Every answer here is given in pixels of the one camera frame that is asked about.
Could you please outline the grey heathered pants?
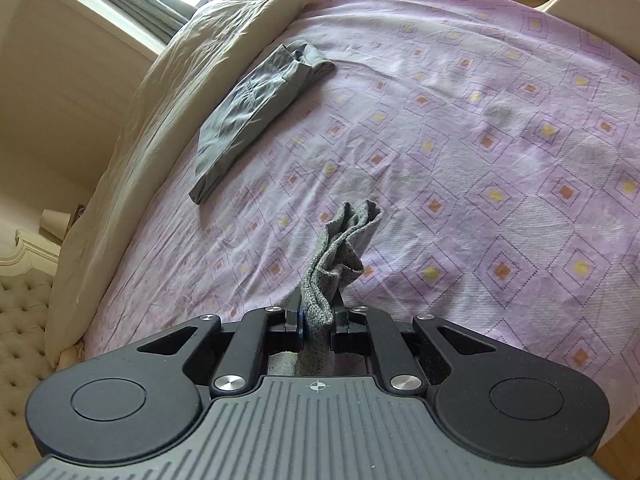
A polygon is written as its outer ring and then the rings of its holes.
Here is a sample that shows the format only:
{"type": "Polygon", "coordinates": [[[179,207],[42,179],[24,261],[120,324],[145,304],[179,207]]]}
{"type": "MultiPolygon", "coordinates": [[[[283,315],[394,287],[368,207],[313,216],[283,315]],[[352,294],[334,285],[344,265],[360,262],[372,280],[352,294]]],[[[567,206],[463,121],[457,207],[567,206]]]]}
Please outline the grey heathered pants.
{"type": "MultiPolygon", "coordinates": [[[[303,348],[270,356],[267,367],[270,375],[323,376],[332,372],[335,359],[330,350],[331,301],[336,292],[363,274],[361,256],[381,217],[381,207],[372,200],[358,206],[344,203],[333,219],[322,226],[314,254],[299,283],[291,290],[302,293],[306,330],[303,348]]],[[[281,307],[288,294],[282,298],[281,307]]]]}

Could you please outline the folded grey-green pants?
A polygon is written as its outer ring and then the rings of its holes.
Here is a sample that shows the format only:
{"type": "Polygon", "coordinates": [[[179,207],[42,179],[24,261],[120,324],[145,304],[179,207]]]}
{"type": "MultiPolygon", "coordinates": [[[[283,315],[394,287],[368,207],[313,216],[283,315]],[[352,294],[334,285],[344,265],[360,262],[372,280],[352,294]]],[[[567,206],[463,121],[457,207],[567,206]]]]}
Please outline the folded grey-green pants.
{"type": "Polygon", "coordinates": [[[198,132],[194,204],[208,199],[232,164],[334,63],[304,40],[280,44],[244,76],[212,111],[198,132]]]}

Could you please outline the purple patterned bed sheet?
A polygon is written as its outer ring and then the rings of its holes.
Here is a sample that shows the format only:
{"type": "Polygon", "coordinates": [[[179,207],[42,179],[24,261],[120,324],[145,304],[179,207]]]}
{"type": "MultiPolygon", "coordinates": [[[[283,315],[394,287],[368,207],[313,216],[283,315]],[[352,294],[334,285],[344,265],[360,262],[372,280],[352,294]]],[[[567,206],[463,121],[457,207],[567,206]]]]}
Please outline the purple patterned bed sheet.
{"type": "Polygon", "coordinates": [[[189,144],[85,336],[88,356],[194,316],[235,321],[302,277],[341,204],[383,211],[344,290],[591,377],[639,406],[639,65],[508,0],[326,0],[282,36],[334,71],[195,205],[189,144]]]}

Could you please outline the bedside lamp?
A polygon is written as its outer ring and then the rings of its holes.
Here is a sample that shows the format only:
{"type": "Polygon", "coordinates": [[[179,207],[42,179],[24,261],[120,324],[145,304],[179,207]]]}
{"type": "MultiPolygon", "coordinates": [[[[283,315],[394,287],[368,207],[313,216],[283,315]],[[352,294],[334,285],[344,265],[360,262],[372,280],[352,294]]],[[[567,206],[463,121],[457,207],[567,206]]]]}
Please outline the bedside lamp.
{"type": "Polygon", "coordinates": [[[72,215],[68,212],[43,209],[40,216],[40,230],[58,240],[64,240],[70,228],[70,220],[72,220],[72,215]]]}

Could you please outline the tufted cream headboard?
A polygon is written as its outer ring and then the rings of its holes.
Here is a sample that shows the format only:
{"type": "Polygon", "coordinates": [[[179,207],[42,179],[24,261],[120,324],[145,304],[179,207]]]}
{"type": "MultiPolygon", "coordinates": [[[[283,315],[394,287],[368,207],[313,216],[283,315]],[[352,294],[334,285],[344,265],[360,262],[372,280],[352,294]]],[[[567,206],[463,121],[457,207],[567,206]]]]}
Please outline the tufted cream headboard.
{"type": "Polygon", "coordinates": [[[44,352],[60,248],[18,230],[1,255],[1,477],[16,479],[40,460],[25,422],[29,395],[53,373],[44,352]]]}

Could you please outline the cream duvet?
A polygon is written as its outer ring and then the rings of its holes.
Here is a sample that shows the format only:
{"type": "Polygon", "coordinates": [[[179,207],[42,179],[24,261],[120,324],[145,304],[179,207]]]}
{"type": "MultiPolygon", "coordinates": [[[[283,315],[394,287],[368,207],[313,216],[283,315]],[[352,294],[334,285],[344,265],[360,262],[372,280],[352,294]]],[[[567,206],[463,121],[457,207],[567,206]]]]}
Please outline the cream duvet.
{"type": "Polygon", "coordinates": [[[114,152],[63,240],[44,351],[52,366],[84,336],[146,206],[214,107],[258,54],[317,0],[210,0],[160,52],[114,152]]]}

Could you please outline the cream bed footboard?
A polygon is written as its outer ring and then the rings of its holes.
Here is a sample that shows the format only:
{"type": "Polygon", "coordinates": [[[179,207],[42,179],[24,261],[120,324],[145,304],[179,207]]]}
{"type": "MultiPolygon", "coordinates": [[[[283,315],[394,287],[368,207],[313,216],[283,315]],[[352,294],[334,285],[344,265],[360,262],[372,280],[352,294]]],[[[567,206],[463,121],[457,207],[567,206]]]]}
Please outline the cream bed footboard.
{"type": "Polygon", "coordinates": [[[585,29],[639,61],[640,0],[549,0],[537,10],[585,29]]]}

